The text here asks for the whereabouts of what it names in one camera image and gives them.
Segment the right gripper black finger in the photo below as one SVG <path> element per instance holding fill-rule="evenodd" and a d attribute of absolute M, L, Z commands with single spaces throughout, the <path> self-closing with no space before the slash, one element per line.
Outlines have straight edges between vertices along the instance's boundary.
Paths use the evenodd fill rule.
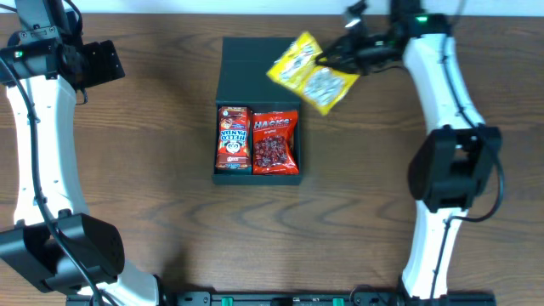
<path fill-rule="evenodd" d="M 365 75 L 366 73 L 366 69 L 362 67 L 361 65 L 359 65 L 353 59 L 338 59 L 338 60 L 328 59 L 325 62 L 325 66 L 330 67 L 333 70 L 341 71 L 347 74 Z"/>
<path fill-rule="evenodd" d="M 339 37 L 326 47 L 316 58 L 316 62 L 344 62 L 354 58 L 354 45 L 349 36 Z"/>

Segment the yellow Hacks candy bag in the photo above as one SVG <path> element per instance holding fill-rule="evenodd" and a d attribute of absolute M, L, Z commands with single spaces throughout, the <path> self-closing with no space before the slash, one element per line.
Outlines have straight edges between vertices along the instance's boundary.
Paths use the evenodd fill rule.
<path fill-rule="evenodd" d="M 360 76 L 317 65 L 315 61 L 323 54 L 315 38 L 305 31 L 274 62 L 266 75 L 312 105 L 322 116 L 327 116 Z"/>

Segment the black gift box with lid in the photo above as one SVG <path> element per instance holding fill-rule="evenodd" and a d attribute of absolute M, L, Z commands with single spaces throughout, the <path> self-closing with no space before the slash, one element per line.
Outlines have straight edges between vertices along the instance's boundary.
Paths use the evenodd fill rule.
<path fill-rule="evenodd" d="M 216 94 L 216 153 L 218 110 L 222 106 L 245 106 L 253 113 L 297 111 L 292 136 L 296 175 L 218 175 L 212 166 L 215 185 L 300 185 L 303 179 L 302 100 L 271 81 L 266 72 L 295 41 L 295 37 L 224 37 L 221 70 Z"/>

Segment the red Hacks candy bag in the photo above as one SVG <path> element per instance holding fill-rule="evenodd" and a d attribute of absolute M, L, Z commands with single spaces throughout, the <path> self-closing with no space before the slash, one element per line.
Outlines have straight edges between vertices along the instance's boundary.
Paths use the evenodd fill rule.
<path fill-rule="evenodd" d="M 291 149 L 298 112 L 255 113 L 252 120 L 252 174 L 299 174 Z"/>

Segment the red Hello Panda box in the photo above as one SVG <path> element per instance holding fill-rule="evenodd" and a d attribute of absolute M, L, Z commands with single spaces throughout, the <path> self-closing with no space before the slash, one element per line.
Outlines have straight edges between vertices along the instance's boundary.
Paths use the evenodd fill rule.
<path fill-rule="evenodd" d="M 216 168 L 242 171 L 251 168 L 252 113 L 243 106 L 222 106 L 218 111 Z"/>

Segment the teal cookies box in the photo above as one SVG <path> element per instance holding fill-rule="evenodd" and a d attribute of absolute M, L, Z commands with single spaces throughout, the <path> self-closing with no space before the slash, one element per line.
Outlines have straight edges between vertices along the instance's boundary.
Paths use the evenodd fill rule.
<path fill-rule="evenodd" d="M 237 168 L 237 169 L 216 168 L 215 173 L 218 175 L 251 175 L 252 169 L 251 168 Z"/>

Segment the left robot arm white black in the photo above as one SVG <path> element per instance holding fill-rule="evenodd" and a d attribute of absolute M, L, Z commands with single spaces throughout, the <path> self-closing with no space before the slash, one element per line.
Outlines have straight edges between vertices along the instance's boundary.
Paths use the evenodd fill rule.
<path fill-rule="evenodd" d="M 112 42 L 30 38 L 1 52 L 14 114 L 19 191 L 1 258 L 43 293 L 88 305 L 158 305 L 158 279 L 127 261 L 118 229 L 93 218 L 73 132 L 77 95 L 124 75 Z"/>

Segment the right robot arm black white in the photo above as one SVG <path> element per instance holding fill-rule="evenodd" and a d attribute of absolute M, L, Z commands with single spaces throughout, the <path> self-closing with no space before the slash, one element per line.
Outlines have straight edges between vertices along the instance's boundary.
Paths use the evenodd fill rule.
<path fill-rule="evenodd" d="M 505 189 L 501 132 L 474 106 L 456 61 L 457 16 L 432 14 L 418 1 L 392 1 L 389 28 L 369 33 L 359 1 L 345 10 L 347 32 L 316 58 L 317 65 L 362 76 L 399 62 L 415 84 L 427 136 L 408 168 L 416 203 L 411 254 L 386 305 L 492 305 L 483 292 L 449 292 L 447 271 L 456 234 L 492 173 L 497 211 Z"/>

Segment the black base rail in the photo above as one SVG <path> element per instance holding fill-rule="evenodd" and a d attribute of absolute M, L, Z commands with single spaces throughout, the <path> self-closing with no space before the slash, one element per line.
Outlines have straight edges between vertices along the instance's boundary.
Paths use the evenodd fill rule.
<path fill-rule="evenodd" d="M 160 305 L 176 306 L 496 306 L 495 296 L 489 293 L 453 293 L 440 299 L 423 301 L 407 299 L 395 292 L 370 290 L 350 294 L 302 293 L 210 293 L 182 292 L 176 297 L 161 297 Z"/>

